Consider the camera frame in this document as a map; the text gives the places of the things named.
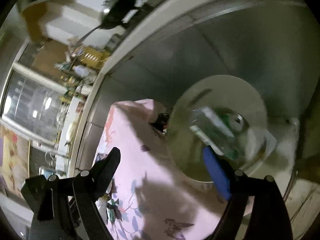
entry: blue gripper pad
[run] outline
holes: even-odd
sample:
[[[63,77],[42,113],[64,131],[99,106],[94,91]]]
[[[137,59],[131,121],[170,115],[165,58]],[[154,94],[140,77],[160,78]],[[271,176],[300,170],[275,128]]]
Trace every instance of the blue gripper pad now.
[[[203,149],[202,156],[216,189],[227,201],[229,201],[231,198],[230,180],[221,167],[218,158],[209,147]]]

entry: pink tablecloth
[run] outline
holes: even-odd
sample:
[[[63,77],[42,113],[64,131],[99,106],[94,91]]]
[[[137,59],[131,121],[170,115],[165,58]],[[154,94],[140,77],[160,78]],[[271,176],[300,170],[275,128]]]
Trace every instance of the pink tablecloth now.
[[[165,108],[153,100],[111,106],[94,162],[113,147],[121,151],[110,196],[121,214],[107,228],[114,239],[200,240],[224,211],[212,184],[195,182],[170,160],[164,136],[149,123]],[[105,222],[106,200],[97,201]]]

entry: window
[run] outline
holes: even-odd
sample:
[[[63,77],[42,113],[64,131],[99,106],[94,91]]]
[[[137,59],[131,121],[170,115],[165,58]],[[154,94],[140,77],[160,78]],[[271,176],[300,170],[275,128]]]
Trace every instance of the window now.
[[[3,115],[54,141],[60,129],[57,116],[62,95],[13,71],[3,108]]]

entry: painting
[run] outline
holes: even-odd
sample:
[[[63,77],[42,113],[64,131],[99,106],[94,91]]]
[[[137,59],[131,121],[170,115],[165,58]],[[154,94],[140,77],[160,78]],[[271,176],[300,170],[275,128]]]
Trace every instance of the painting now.
[[[1,188],[23,198],[20,189],[28,178],[30,143],[0,125],[0,184]]]

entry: silver screw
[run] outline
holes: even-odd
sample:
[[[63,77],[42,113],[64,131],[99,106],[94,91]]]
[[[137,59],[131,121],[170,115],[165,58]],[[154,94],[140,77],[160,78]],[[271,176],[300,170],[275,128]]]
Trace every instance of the silver screw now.
[[[80,173],[81,177],[86,177],[88,175],[89,175],[89,171],[88,170],[81,171],[81,173]]]
[[[235,170],[235,175],[236,175],[237,177],[241,177],[241,176],[243,175],[243,171],[241,171],[241,170]]]
[[[275,179],[270,175],[266,176],[266,180],[269,181],[269,182],[274,182],[275,181]]]
[[[57,178],[57,175],[51,175],[50,177],[49,177],[49,180],[50,181],[55,181],[56,180],[56,178]]]

